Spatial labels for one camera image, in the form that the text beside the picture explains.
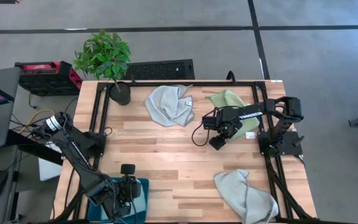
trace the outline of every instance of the gray towel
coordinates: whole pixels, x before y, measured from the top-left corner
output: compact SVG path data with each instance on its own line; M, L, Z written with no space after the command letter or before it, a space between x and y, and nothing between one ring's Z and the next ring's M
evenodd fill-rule
M194 119L193 98L185 94L189 86L159 86L147 97L145 105L153 121L164 127L186 126Z
M248 175L248 171L240 169L217 174L216 188L241 217L242 224L268 223L278 214L277 202L269 193L249 186Z

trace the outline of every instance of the light green towel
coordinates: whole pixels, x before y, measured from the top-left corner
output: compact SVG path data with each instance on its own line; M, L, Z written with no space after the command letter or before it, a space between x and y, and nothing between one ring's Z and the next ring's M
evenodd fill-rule
M224 90L220 93L217 93L213 96L206 96L206 98L210 99L215 107L222 106L248 106L249 103L244 103L242 99L233 93L230 90ZM246 134L248 131L254 130L259 125L259 120L257 118L250 118L241 121L242 127L237 131L233 137L229 139L229 142L233 142L238 137L241 137Z

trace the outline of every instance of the gray floor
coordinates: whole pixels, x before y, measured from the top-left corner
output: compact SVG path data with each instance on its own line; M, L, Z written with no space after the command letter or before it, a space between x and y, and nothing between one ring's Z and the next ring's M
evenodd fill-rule
M358 25L356 0L254 0L262 26ZM0 5L0 29L66 29L160 26L249 26L246 0L39 0ZM252 31L122 33L134 62L192 58L196 78L261 79ZM0 68L14 62L73 60L89 34L0 35ZM296 128L317 214L323 220L358 223L358 30L263 31L272 79L303 102ZM73 97L33 97L41 108L64 110ZM25 122L35 111L19 89L14 112ZM69 110L74 112L74 105ZM56 180L23 195L27 220L46 220ZM32 194L43 200L29 200Z

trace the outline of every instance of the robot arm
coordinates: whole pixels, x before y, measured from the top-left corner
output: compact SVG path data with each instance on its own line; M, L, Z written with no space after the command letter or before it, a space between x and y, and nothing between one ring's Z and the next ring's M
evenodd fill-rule
M122 165L121 172L125 176L121 182L113 182L108 175L92 168L85 159L81 145L87 144L88 147L94 140L76 129L70 116L62 112L48 118L34 133L52 141L62 150L80 176L84 194L95 206L103 206L110 221L113 222L131 211L133 198L140 195L140 184L131 176L135 172L135 165Z
M203 117L204 129L217 131L218 136L213 137L209 143L216 150L225 145L226 139L231 138L242 127L243 119L249 119L261 115L272 115L278 118L274 128L269 129L269 140L272 147L278 147L282 136L293 124L303 119L301 103L298 98L284 96L279 99L268 99L265 102L244 107L216 108L213 116Z

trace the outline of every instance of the wood grain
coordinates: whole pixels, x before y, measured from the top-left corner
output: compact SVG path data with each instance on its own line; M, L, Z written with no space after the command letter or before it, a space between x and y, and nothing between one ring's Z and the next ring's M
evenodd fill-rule
M285 95L283 83L265 83L269 98ZM83 82L81 88L74 122L83 131L87 131L90 124L96 85L97 82ZM230 89L243 101L253 103L251 88L189 88L185 96L193 97L195 119L185 128L177 125L164 128L151 120L144 101L154 89L132 87L132 101L126 106L109 101L106 126L111 127L113 132L107 137L99 169L110 176L121 176L121 164L131 163L136 165L136 177L150 180L148 222L239 222L239 216L221 198L213 177L221 172L246 169L250 171L251 186L269 191L265 162L259 154L257 141L240 138L215 151L208 144L195 146L191 134L200 125L201 117L213 109L206 96ZM102 103L99 105L97 127L101 108ZM205 139L206 131L199 129L195 133L195 141L202 143ZM283 156L282 160L288 189L310 215L316 216L305 168L293 156ZM55 199L56 216L63 210L71 169L65 161ZM75 175L70 185L69 200L77 190L78 181ZM284 213L282 198L279 205Z

